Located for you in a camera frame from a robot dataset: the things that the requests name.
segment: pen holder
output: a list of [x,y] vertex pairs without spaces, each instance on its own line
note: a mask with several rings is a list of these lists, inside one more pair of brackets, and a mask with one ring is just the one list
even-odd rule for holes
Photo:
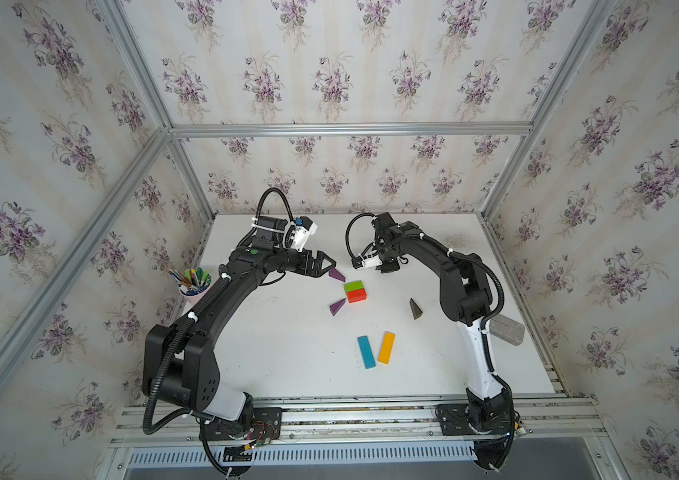
[[180,290],[180,293],[182,293],[182,297],[184,297],[185,302],[186,302],[186,309],[191,308],[194,306],[202,296],[204,296],[204,293],[209,289],[209,285],[204,285],[201,289],[200,292],[188,292],[184,293],[182,290]]

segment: blue rectangular block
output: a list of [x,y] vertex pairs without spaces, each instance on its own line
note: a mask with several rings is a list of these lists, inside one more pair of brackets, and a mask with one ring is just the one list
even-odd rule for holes
[[374,354],[372,353],[372,346],[369,344],[369,337],[366,335],[358,337],[358,346],[361,347],[364,366],[367,369],[376,367],[377,364],[374,362]]

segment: brown triangular block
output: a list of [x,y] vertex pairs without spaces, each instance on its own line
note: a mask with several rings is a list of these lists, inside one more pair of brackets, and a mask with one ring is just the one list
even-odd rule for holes
[[409,306],[411,306],[411,314],[414,316],[414,320],[417,320],[422,316],[422,310],[419,308],[419,305],[417,305],[413,298],[409,299]]

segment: purple triangular block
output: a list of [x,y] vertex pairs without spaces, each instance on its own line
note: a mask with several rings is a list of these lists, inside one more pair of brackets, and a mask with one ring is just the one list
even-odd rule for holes
[[341,274],[340,271],[337,270],[336,268],[333,268],[332,270],[329,270],[329,276],[331,276],[332,278],[336,278],[336,279],[339,280],[340,282],[344,282],[344,281],[345,281],[345,276],[344,276],[343,274]]
[[335,303],[332,303],[331,305],[329,305],[329,310],[332,311],[332,316],[335,316],[337,314],[337,312],[340,311],[340,309],[342,308],[342,305],[344,305],[344,304],[345,304],[345,299],[342,299],[339,302],[335,302]]

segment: red rectangular block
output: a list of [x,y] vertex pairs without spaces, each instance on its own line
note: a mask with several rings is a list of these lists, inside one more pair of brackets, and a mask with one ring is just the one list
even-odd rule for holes
[[360,288],[347,293],[347,301],[350,303],[366,300],[366,289]]

